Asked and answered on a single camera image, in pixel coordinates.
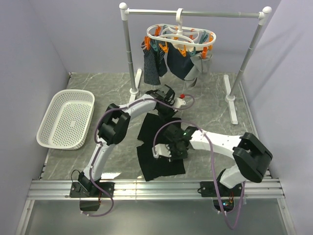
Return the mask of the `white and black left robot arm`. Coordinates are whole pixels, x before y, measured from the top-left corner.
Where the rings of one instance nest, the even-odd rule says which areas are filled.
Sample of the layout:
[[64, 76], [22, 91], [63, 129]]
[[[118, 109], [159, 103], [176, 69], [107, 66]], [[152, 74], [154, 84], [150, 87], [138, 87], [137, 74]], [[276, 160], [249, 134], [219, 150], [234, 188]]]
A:
[[98, 194], [102, 170], [115, 146], [121, 143], [128, 131], [132, 119], [157, 110], [163, 119], [172, 117], [186, 102], [175, 97], [175, 92], [169, 86], [162, 89], [147, 91], [140, 98], [124, 105], [110, 104], [99, 120], [94, 140], [95, 150], [88, 165], [78, 176], [78, 186], [73, 186], [75, 191], [82, 192], [87, 197]]

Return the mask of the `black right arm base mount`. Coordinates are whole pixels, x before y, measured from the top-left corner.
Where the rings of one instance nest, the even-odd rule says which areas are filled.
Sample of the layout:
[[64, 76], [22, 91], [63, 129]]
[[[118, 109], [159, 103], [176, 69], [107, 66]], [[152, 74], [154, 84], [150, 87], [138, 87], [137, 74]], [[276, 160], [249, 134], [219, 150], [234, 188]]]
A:
[[[237, 184], [235, 187], [229, 189], [218, 182], [218, 188], [225, 213], [236, 209], [234, 198], [241, 196], [243, 189], [242, 184]], [[201, 197], [217, 197], [213, 181], [201, 181], [200, 188], [197, 192], [201, 195]]]

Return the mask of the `black underwear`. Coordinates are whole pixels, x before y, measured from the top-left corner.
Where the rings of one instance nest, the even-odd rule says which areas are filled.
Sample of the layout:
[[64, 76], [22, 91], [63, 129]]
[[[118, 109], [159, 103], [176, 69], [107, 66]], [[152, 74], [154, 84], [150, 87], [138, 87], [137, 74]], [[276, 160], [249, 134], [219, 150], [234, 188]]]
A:
[[137, 139], [143, 144], [137, 147], [139, 165], [146, 181], [160, 176], [175, 176], [185, 173], [183, 160], [169, 162], [166, 157], [153, 156], [153, 140], [157, 131], [165, 124], [159, 116], [148, 113], [144, 118]]

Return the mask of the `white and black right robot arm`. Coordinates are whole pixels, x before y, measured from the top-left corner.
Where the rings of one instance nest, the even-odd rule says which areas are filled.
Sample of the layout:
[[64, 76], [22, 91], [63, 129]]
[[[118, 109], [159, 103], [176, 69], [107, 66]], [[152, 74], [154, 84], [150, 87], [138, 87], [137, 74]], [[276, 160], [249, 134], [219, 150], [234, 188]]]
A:
[[241, 136], [222, 135], [194, 125], [183, 130], [171, 122], [163, 134], [168, 143], [154, 144], [155, 158], [166, 157], [170, 162], [185, 159], [192, 148], [217, 153], [235, 162], [234, 166], [222, 170], [216, 179], [216, 192], [221, 196], [228, 195], [245, 181], [262, 182], [273, 159], [272, 153], [250, 132]]

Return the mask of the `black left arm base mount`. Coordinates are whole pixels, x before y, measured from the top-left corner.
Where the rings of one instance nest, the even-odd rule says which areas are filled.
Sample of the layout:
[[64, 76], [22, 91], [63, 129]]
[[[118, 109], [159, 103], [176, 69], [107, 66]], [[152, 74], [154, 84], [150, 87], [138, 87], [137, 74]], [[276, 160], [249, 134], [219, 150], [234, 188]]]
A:
[[80, 182], [72, 182], [69, 197], [79, 199], [79, 207], [83, 212], [96, 212], [99, 210], [103, 198], [112, 198], [113, 182], [97, 182], [96, 187], [88, 182], [85, 186]]

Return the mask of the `white clip hanger frame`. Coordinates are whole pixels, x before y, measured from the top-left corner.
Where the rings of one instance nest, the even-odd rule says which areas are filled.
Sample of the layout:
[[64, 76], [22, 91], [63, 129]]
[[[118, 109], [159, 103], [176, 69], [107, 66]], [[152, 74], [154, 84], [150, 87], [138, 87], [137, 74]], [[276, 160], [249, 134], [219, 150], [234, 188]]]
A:
[[217, 39], [214, 32], [194, 27], [183, 26], [183, 9], [179, 8], [176, 11], [176, 24], [155, 24], [147, 28], [146, 34], [149, 38], [172, 43], [173, 46], [179, 49], [188, 51], [200, 51], [204, 48], [212, 50]]

